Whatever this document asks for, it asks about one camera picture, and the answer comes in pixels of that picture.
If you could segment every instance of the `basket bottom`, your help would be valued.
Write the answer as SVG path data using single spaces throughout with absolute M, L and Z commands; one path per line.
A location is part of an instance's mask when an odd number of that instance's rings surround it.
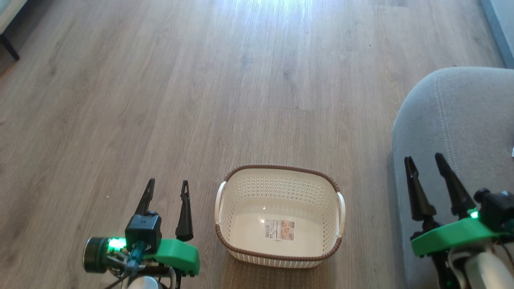
M 249 198 L 238 203 L 234 215 L 237 217 L 229 242 L 237 248 L 289 257 L 324 253 L 323 222 L 315 206 L 276 198 Z

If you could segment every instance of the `white handle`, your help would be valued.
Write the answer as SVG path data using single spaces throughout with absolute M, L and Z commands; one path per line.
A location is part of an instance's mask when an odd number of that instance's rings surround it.
M 227 184 L 226 181 L 224 181 L 218 189 L 218 194 L 216 195 L 216 204 L 214 205 L 214 223 L 216 225 L 219 225 L 219 207 L 222 204 L 222 194 L 225 189 L 225 185 Z
M 343 236 L 344 226 L 346 224 L 346 206 L 344 204 L 343 195 L 340 192 L 337 192 L 337 198 L 339 200 L 339 233 L 337 237 Z

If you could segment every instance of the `beige plastic basket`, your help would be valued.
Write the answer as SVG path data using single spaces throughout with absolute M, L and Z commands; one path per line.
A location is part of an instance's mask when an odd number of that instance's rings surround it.
M 235 258 L 311 268 L 341 244 L 344 198 L 327 175 L 296 167 L 248 165 L 230 172 L 216 196 L 219 240 Z

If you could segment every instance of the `sticker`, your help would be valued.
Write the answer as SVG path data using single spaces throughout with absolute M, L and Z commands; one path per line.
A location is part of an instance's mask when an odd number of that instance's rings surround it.
M 284 220 L 266 219 L 264 238 L 273 240 L 295 240 L 295 223 Z

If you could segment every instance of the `glowing green light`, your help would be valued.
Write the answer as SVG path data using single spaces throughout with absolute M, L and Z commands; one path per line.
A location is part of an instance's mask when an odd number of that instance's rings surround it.
M 121 250 L 127 246 L 125 238 L 112 238 L 109 241 L 109 249 Z

